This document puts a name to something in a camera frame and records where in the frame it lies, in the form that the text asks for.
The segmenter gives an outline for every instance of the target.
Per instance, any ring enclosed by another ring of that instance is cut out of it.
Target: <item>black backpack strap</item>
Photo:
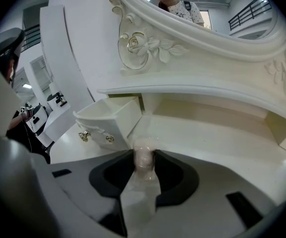
[[[184,3],[184,6],[186,7],[186,9],[187,9],[187,11],[191,11],[191,4],[190,4],[190,2],[188,2],[188,1],[183,1],[183,3]]]

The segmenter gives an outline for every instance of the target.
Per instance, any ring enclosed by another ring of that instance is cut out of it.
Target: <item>person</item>
[[[0,33],[0,72],[9,84],[14,82],[24,37],[24,31],[19,28],[12,28]],[[46,162],[50,164],[50,156],[43,150],[42,143],[26,125],[26,121],[30,118],[26,114],[16,111],[6,136],[26,146],[29,152],[44,156]]]
[[[159,0],[158,7],[180,18],[204,26],[200,10],[194,2],[179,0]]]

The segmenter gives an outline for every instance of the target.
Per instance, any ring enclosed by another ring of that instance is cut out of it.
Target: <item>drawer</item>
[[[79,127],[111,150],[129,149],[127,136],[142,117],[136,96],[102,99],[73,114]]]

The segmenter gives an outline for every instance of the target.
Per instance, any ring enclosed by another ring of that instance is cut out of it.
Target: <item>railing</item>
[[[229,21],[230,30],[232,31],[235,27],[242,25],[250,19],[254,19],[270,9],[272,9],[272,6],[269,0],[253,0]]]
[[[25,31],[25,39],[21,50],[22,52],[40,43],[41,41],[39,25],[32,26],[30,28],[25,29],[24,31]]]

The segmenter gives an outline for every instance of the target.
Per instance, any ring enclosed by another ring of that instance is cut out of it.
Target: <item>mirror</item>
[[[51,95],[49,84],[51,84],[51,78],[47,71],[45,60],[43,57],[39,57],[37,60],[31,63],[39,87],[44,93],[45,99]]]
[[[271,26],[270,0],[146,0],[212,31],[242,39],[264,36]]]
[[[33,92],[24,68],[19,70],[15,75],[13,89],[21,100],[21,107],[27,102],[34,107],[38,105],[39,101]]]

